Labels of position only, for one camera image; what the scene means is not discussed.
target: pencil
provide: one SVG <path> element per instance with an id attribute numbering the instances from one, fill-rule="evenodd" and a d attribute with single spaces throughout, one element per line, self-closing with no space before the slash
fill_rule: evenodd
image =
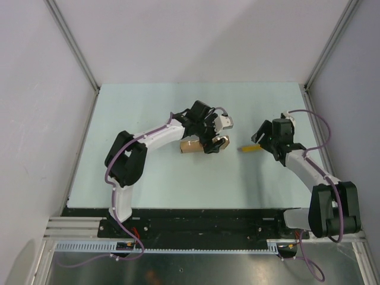
<path id="1" fill-rule="evenodd" d="M 245 147 L 239 148 L 240 151 L 243 151 L 244 153 L 250 152 L 250 151 L 257 151 L 257 150 L 262 150 L 260 145 L 247 145 Z"/>

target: white wall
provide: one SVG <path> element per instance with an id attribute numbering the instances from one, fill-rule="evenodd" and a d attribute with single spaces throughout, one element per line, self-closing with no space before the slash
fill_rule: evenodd
<path id="1" fill-rule="evenodd" d="M 311 95 L 331 124 L 334 166 L 359 191 L 363 227 L 380 267 L 380 1 L 364 0 Z"/>
<path id="2" fill-rule="evenodd" d="M 0 284 L 23 284 L 94 92 L 42 0 L 0 3 Z"/>
<path id="3" fill-rule="evenodd" d="M 304 83 L 349 0 L 57 0 L 98 83 Z"/>

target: robotic arm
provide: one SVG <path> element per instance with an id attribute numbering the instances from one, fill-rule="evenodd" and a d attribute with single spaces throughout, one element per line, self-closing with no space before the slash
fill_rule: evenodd
<path id="1" fill-rule="evenodd" d="M 143 174 L 145 159 L 149 152 L 191 135 L 199 137 L 204 153 L 219 152 L 226 140 L 214 139 L 223 129 L 232 128 L 233 121 L 226 112 L 218 115 L 215 110 L 196 101 L 191 109 L 172 114 L 167 124 L 152 131 L 140 134 L 129 134 L 123 131 L 118 134 L 105 160 L 106 167 L 110 168 L 109 177 L 116 185 L 114 188 L 116 199 L 113 205 L 115 208 L 109 209 L 112 217 L 113 210 L 116 210 L 116 215 L 121 222 L 132 215 L 133 185 Z M 134 142 L 119 154 L 120 150 L 131 141 Z"/>
<path id="2" fill-rule="evenodd" d="M 286 113 L 280 119 L 265 121 L 252 141 L 270 152 L 276 161 L 294 172 L 311 191 L 309 209 L 291 209 L 284 212 L 286 226 L 291 229 L 311 230 L 318 237 L 340 233 L 357 233 L 361 228 L 357 189 L 352 182 L 341 182 L 321 169 L 305 152 L 306 148 L 293 142 L 295 121 Z M 338 192 L 338 207 L 334 188 Z"/>

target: light blue table surface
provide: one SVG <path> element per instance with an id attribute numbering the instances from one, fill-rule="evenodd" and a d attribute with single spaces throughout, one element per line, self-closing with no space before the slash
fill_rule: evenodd
<path id="1" fill-rule="evenodd" d="M 308 207 L 306 186 L 270 153 L 238 152 L 264 120 L 284 110 L 304 109 L 298 83 L 103 84 L 69 196 L 69 208 L 110 206 L 111 187 L 104 182 L 104 160 L 123 130 L 137 133 L 167 121 L 201 100 L 222 106 L 235 123 L 225 130 L 230 145 L 219 154 L 181 154 L 179 142 L 150 153 L 135 184 L 132 206 L 138 208 Z M 309 118 L 295 114 L 294 141 L 316 145 Z M 312 157 L 321 165 L 317 151 Z"/>

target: purple cable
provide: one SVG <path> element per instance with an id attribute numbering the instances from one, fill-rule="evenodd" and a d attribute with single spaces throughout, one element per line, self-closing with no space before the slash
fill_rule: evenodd
<path id="1" fill-rule="evenodd" d="M 157 128 L 157 129 L 154 129 L 154 130 L 152 130 L 152 131 L 150 131 L 150 132 L 147 132 L 146 134 L 142 134 L 142 135 L 140 135 L 139 137 L 134 138 L 134 139 L 131 140 L 131 141 L 128 141 L 128 142 L 127 142 L 127 143 L 126 143 L 126 144 L 125 144 L 125 145 L 124 145 L 124 146 L 123 146 L 123 147 L 122 147 L 122 148 L 116 153 L 116 155 L 113 157 L 113 159 L 112 159 L 111 162 L 109 163 L 109 165 L 108 165 L 108 167 L 107 167 L 106 174 L 105 174 L 105 176 L 104 176 L 104 181 L 105 181 L 107 184 L 112 185 L 113 188 L 115 188 L 115 187 L 116 187 L 116 184 L 113 183 L 112 181 L 110 181 L 110 180 L 108 179 L 108 176 L 109 176 L 109 173 L 110 173 L 110 171 L 111 171 L 112 166 L 115 164 L 115 161 L 119 158 L 119 156 L 120 156 L 122 153 L 124 153 L 124 151 L 125 151 L 125 150 L 126 150 L 131 144 L 133 144 L 134 142 L 136 142 L 136 141 L 138 141 L 138 140 L 144 138 L 145 136 L 153 135 L 153 134 L 155 134 L 156 132 L 159 132 L 159 131 L 165 129 L 165 128 L 166 128 L 166 125 L 168 125 L 168 124 L 171 123 L 172 118 L 173 118 L 173 113 L 171 112 L 171 113 L 170 113 L 170 118 L 169 118 L 168 122 L 167 122 L 165 125 L 163 125 L 163 126 Z M 112 191 L 112 209 L 113 209 L 112 211 L 113 211 L 113 216 L 114 216 L 116 222 L 117 222 L 118 225 L 122 228 L 122 230 L 123 230 L 124 232 L 126 232 L 127 234 L 129 234 L 132 238 L 134 238 L 134 239 L 138 242 L 138 244 L 140 245 L 140 247 L 141 247 L 141 252 L 140 252 L 138 255 L 133 256 L 133 257 L 130 257 L 130 258 L 122 258 L 122 257 L 119 257 L 119 259 L 121 259 L 121 260 L 134 260 L 134 259 L 137 259 L 137 258 L 139 258 L 141 255 L 144 254 L 145 247 L 144 247 L 143 243 L 140 241 L 140 239 L 137 238 L 137 237 L 136 237 L 133 233 L 131 233 L 129 230 L 127 230 L 127 229 L 123 226 L 123 224 L 121 223 L 121 221 L 119 220 L 118 216 L 116 215 L 116 208 L 115 208 L 115 202 L 116 202 L 116 201 L 115 201 L 115 200 L 116 200 L 115 191 Z"/>
<path id="2" fill-rule="evenodd" d="M 172 118 L 173 118 L 173 113 L 171 112 L 171 113 L 170 113 L 170 118 L 169 118 L 168 122 L 167 122 L 165 125 L 163 125 L 163 126 L 157 128 L 157 129 L 154 129 L 154 130 L 152 130 L 152 131 L 150 131 L 150 132 L 147 132 L 146 134 L 140 135 L 139 137 L 134 138 L 133 140 L 131 140 L 131 141 L 129 141 L 128 143 L 126 143 L 126 144 L 125 144 L 125 145 L 124 145 L 124 146 L 123 146 L 123 147 L 122 147 L 122 148 L 116 153 L 116 155 L 113 157 L 113 159 L 112 159 L 111 162 L 109 163 L 108 168 L 107 168 L 107 171 L 106 171 L 106 174 L 105 174 L 105 176 L 104 176 L 104 180 L 106 181 L 106 183 L 112 185 L 113 188 L 116 187 L 116 184 L 113 183 L 112 181 L 110 181 L 110 180 L 108 179 L 108 176 L 109 176 L 110 170 L 111 170 L 112 166 L 115 164 L 115 161 L 118 159 L 118 157 L 119 157 L 122 153 L 124 153 L 124 151 L 125 151 L 125 150 L 126 150 L 131 144 L 133 144 L 134 142 L 136 142 L 136 141 L 138 141 L 138 140 L 144 138 L 145 136 L 153 135 L 153 134 L 155 134 L 156 132 L 159 132 L 159 131 L 161 131 L 162 129 L 165 129 L 165 128 L 166 128 L 166 125 L 168 125 L 168 124 L 171 123 Z M 115 199 L 116 199 L 115 192 L 116 192 L 116 191 L 112 191 L 112 208 L 113 208 L 113 209 L 115 208 L 115 202 L 116 202 L 116 201 L 115 201 Z M 122 228 L 122 230 L 123 230 L 124 232 L 126 232 L 127 234 L 129 234 L 132 238 L 134 238 L 134 239 L 138 242 L 138 244 L 140 245 L 140 247 L 141 247 L 141 252 L 140 252 L 138 255 L 133 256 L 133 257 L 129 257 L 129 258 L 128 258 L 128 257 L 121 257 L 121 256 L 113 255 L 113 254 L 101 254 L 101 255 L 94 256 L 94 257 L 92 257 L 92 258 L 90 258 L 90 259 L 88 259 L 88 260 L 86 260 L 86 261 L 81 262 L 81 263 L 73 264 L 73 265 L 64 265 L 64 264 L 61 264 L 61 262 L 59 262 L 57 258 L 55 259 L 55 262 L 56 262 L 59 266 L 64 267 L 64 268 L 77 268 L 77 267 L 81 267 L 81 266 L 83 266 L 83 265 L 86 265 L 86 264 L 88 264 L 88 263 L 90 263 L 90 262 L 92 262 L 92 261 L 94 261 L 94 260 L 97 260 L 97 259 L 99 259 L 99 258 L 103 258 L 103 257 L 114 257 L 114 258 L 116 258 L 116 260 L 135 260 L 135 259 L 141 257 L 141 256 L 143 255 L 144 251 L 145 251 L 145 247 L 144 247 L 143 243 L 140 241 L 139 238 L 137 238 L 133 233 L 131 233 L 129 230 L 127 230 L 127 229 L 123 226 L 123 224 L 122 224 L 121 221 L 119 220 L 118 216 L 116 215 L 116 210 L 113 210 L 113 216 L 114 216 L 116 222 L 118 223 L 118 225 Z"/>
<path id="3" fill-rule="evenodd" d="M 311 148 L 308 148 L 307 150 L 305 150 L 302 154 L 302 156 L 305 158 L 305 160 L 320 174 L 323 176 L 323 178 L 332 186 L 332 189 L 334 190 L 334 193 L 335 193 L 335 199 L 337 200 L 337 204 L 338 204 L 338 214 L 339 214 L 339 236 L 338 236 L 338 239 L 334 239 L 332 238 L 331 236 L 329 236 L 329 239 L 332 240 L 333 242 L 335 243 L 339 243 L 342 241 L 342 238 L 343 238 L 343 235 L 344 235 L 344 220 L 343 220 L 343 208 L 342 208 L 342 202 L 340 200 L 340 196 L 339 196 L 339 192 L 338 192 L 338 189 L 337 187 L 335 186 L 334 182 L 330 179 L 330 177 L 327 176 L 327 174 L 317 165 L 315 164 L 310 158 L 308 158 L 306 155 L 308 153 L 308 151 L 311 151 L 311 150 L 319 150 L 321 149 L 322 147 L 325 147 L 328 142 L 330 141 L 330 138 L 331 138 L 331 128 L 328 124 L 328 122 L 321 116 L 321 115 L 318 115 L 317 113 L 315 112 L 312 112 L 312 111 L 309 111 L 309 110 L 304 110 L 304 109 L 299 109 L 299 110 L 293 110 L 293 111 L 289 111 L 289 113 L 296 113 L 296 112 L 306 112 L 306 113 L 310 113 L 310 114 L 313 114 L 314 116 L 316 116 L 317 118 L 319 118 L 321 121 L 323 121 L 323 123 L 325 123 L 326 127 L 327 127 L 327 130 L 328 130 L 328 137 L 327 137 L 327 140 L 326 142 L 324 142 L 323 144 L 317 146 L 317 147 L 311 147 Z"/>
<path id="4" fill-rule="evenodd" d="M 321 121 L 323 121 L 323 123 L 325 123 L 325 125 L 327 127 L 327 130 L 328 130 L 327 140 L 324 143 L 322 143 L 321 145 L 317 146 L 317 147 L 311 147 L 311 148 L 308 148 L 307 150 L 305 150 L 305 152 L 303 153 L 303 156 L 305 157 L 309 151 L 311 151 L 311 150 L 319 150 L 319 149 L 321 149 L 322 147 L 325 147 L 328 144 L 328 142 L 330 141 L 330 138 L 331 138 L 331 128 L 330 128 L 330 125 L 328 124 L 328 122 L 321 115 L 319 115 L 317 113 L 314 113 L 313 111 L 309 111 L 309 110 L 306 110 L 306 109 L 298 109 L 298 110 L 289 111 L 289 114 L 291 114 L 291 113 L 297 113 L 297 112 L 306 112 L 306 113 L 313 114 L 314 116 L 316 116 L 317 118 L 319 118 Z"/>
<path id="5" fill-rule="evenodd" d="M 314 278 L 317 279 L 319 282 L 324 282 L 326 280 L 326 278 L 325 278 L 325 274 L 323 273 L 323 271 L 321 270 L 321 268 L 318 265 L 316 265 L 313 261 L 311 261 L 309 258 L 307 258 L 306 255 L 305 255 L 305 252 L 303 251 L 303 244 L 302 244 L 302 235 L 303 235 L 303 233 L 304 233 L 304 230 L 299 235 L 299 245 L 301 247 L 301 252 L 302 252 L 303 257 L 298 257 L 298 258 L 296 257 L 296 259 L 302 259 L 302 260 L 304 260 L 304 262 L 306 263 L 306 266 L 308 267 L 309 271 L 314 276 Z M 316 275 L 314 269 L 312 268 L 312 265 L 314 265 L 315 268 L 318 269 L 318 271 L 322 275 L 322 278 L 319 278 Z"/>
<path id="6" fill-rule="evenodd" d="M 330 177 L 326 175 L 326 173 L 316 164 L 314 163 L 309 157 L 305 157 L 305 160 L 316 170 L 320 175 L 324 177 L 324 179 L 332 186 L 334 193 L 335 193 L 335 198 L 337 200 L 338 204 L 338 215 L 339 215 L 339 236 L 338 239 L 334 239 L 331 236 L 328 238 L 335 242 L 335 243 L 340 243 L 342 241 L 343 235 L 344 235 L 344 223 L 343 223 L 343 208 L 342 208 L 342 202 L 338 193 L 338 189 L 334 182 L 331 180 Z"/>
<path id="7" fill-rule="evenodd" d="M 99 258 L 103 258 L 103 257 L 110 257 L 110 254 L 101 254 L 101 255 L 97 255 L 97 256 L 94 256 L 86 261 L 83 261 L 81 263 L 77 263 L 77 264 L 73 264 L 73 265 L 65 265 L 65 264 L 62 264 L 57 258 L 55 258 L 55 263 L 60 266 L 60 267 L 64 267 L 64 268 L 77 268 L 77 267 L 81 267 L 83 265 L 86 265 L 94 260 L 97 260 Z"/>

